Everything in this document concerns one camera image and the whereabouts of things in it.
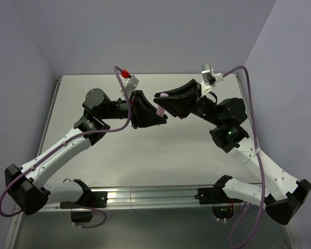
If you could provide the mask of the pink highlighter pen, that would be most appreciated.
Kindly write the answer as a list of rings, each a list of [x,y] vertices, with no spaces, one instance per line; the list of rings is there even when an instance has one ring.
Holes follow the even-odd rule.
[[[165,115],[165,109],[159,105],[159,106],[157,107],[156,114],[157,114],[158,116],[160,116],[161,118],[163,118],[164,115]]]

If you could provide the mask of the purple pen cap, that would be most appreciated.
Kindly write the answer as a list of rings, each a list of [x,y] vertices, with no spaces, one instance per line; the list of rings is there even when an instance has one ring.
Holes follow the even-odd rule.
[[[160,94],[160,98],[166,98],[166,97],[168,97],[169,95],[167,94],[167,93],[161,93]]]

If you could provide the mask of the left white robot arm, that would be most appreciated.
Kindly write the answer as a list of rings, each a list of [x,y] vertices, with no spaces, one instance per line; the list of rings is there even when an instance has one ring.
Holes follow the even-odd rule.
[[[127,101],[112,101],[103,90],[95,88],[87,93],[82,107],[83,116],[55,145],[20,167],[11,164],[6,168],[7,192],[25,215],[35,214],[46,204],[59,202],[91,206],[93,195],[83,181],[49,184],[48,179],[103,138],[110,129],[105,119],[126,119],[134,129],[163,125],[167,121],[167,116],[158,114],[141,90],[134,90]]]

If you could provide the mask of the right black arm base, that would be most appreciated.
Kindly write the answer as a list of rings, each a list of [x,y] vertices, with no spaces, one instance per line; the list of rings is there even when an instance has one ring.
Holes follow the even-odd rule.
[[[194,196],[200,205],[216,205],[212,208],[212,212],[216,218],[230,219],[234,216],[234,204],[243,203],[242,200],[229,198],[223,190],[216,187],[198,188],[197,194]]]

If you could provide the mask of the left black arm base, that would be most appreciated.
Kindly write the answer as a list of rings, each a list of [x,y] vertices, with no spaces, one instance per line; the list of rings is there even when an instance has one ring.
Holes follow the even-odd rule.
[[[102,210],[107,205],[106,191],[90,191],[83,194],[76,202],[61,202],[60,209],[71,209],[70,219],[75,225],[81,227],[95,227],[90,225],[92,218],[100,215],[101,221],[97,226],[102,225],[107,220],[107,214]]]

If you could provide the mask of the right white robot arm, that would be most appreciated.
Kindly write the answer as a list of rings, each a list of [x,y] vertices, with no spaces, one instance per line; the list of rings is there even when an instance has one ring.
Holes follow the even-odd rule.
[[[182,87],[156,93],[154,102],[173,117],[186,118],[194,114],[216,127],[210,135],[217,147],[246,166],[260,181],[261,186],[244,183],[224,175],[211,188],[198,190],[196,199],[201,204],[240,200],[263,205],[270,218],[286,225],[305,202],[311,183],[290,175],[258,148],[254,135],[241,124],[247,120],[246,105],[241,98],[213,102],[194,79]]]

